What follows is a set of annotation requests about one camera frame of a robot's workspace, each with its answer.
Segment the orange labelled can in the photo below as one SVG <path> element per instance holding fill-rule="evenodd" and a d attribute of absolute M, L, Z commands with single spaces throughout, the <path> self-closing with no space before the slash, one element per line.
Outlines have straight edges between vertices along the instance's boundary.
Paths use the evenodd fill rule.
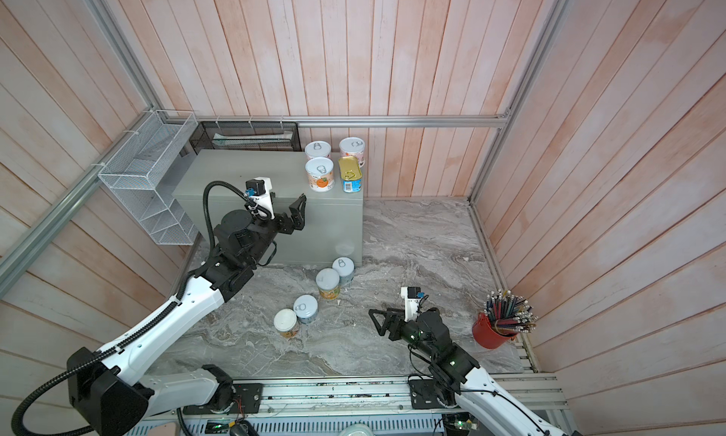
<path fill-rule="evenodd" d="M 334 163 L 327 157 L 316 157 L 307 161 L 308 183 L 315 192 L 327 192 L 335 185 Z"/>

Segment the pink labelled can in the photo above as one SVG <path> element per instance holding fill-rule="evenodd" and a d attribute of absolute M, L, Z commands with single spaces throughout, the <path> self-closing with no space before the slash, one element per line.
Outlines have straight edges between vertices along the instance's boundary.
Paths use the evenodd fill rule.
<path fill-rule="evenodd" d="M 306 145 L 304 152 L 309 160 L 315 158 L 330 158 L 332 148 L 326 141 L 312 141 Z"/>

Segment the gold rectangular sardine tin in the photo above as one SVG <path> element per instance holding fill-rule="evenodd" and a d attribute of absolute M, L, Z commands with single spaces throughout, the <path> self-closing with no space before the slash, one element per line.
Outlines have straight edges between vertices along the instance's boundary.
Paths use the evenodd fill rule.
<path fill-rule="evenodd" d="M 357 158 L 343 156 L 338 160 L 343 191 L 357 193 L 362 190 L 362 171 Z"/>

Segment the yellow can plastic lid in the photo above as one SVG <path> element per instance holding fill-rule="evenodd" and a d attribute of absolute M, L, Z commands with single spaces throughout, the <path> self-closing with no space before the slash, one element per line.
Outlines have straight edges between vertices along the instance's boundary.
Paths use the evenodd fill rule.
<path fill-rule="evenodd" d="M 319 271 L 316 284 L 320 296 L 324 299 L 335 300 L 340 295 L 340 275 L 332 268 Z"/>

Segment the pink can front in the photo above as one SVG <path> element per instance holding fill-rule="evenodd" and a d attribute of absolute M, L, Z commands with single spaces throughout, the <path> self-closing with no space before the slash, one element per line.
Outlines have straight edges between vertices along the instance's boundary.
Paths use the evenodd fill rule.
<path fill-rule="evenodd" d="M 359 167 L 365 166 L 366 143 L 359 137 L 346 137 L 338 144 L 342 156 L 354 157 Z"/>

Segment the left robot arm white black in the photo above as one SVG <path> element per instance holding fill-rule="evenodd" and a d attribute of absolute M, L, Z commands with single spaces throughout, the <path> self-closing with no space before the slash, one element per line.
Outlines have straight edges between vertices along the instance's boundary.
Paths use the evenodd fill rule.
<path fill-rule="evenodd" d="M 202 407 L 224 413 L 234 406 L 236 387 L 212 364 L 186 374 L 151 377 L 149 367 L 183 334 L 229 302 L 276 255 L 275 238 L 306 226 L 306 195 L 286 213 L 273 210 L 271 180 L 256 178 L 240 189 L 224 181 L 202 192 L 202 213 L 210 252 L 204 264 L 188 272 L 177 292 L 126 334 L 96 351 L 79 349 L 67 369 L 26 397 L 11 418 L 16 435 L 32 431 L 24 419 L 29 408 L 62 383 L 70 405 L 86 421 L 77 435 L 124 435 L 149 415 Z"/>

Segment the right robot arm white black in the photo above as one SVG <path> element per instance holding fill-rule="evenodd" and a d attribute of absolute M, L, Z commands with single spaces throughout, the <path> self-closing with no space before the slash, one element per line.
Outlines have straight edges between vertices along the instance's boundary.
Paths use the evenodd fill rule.
<path fill-rule="evenodd" d="M 438 400 L 455 403 L 495 435 L 563 435 L 565 432 L 525 407 L 451 339 L 438 309 L 407 320 L 401 309 L 371 309 L 380 336 L 404 341 L 425 355 Z"/>

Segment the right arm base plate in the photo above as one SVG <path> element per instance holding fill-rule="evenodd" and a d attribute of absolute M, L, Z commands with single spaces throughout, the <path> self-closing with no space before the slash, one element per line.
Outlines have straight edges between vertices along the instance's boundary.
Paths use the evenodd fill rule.
<path fill-rule="evenodd" d="M 410 375 L 406 378 L 410 388 L 410 404 L 414 410 L 459 409 L 457 399 L 463 396 L 483 396 L 488 391 L 462 390 L 460 394 L 446 388 L 435 379 Z"/>

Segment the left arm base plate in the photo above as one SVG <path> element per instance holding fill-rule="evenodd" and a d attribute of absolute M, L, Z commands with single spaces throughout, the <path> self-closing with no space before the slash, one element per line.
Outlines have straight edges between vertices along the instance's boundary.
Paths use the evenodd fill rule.
<path fill-rule="evenodd" d="M 263 388 L 262 383 L 240 383 L 224 386 L 221 392 L 215 393 L 210 403 L 183 407 L 183 413 L 186 415 L 255 414 L 260 410 Z"/>

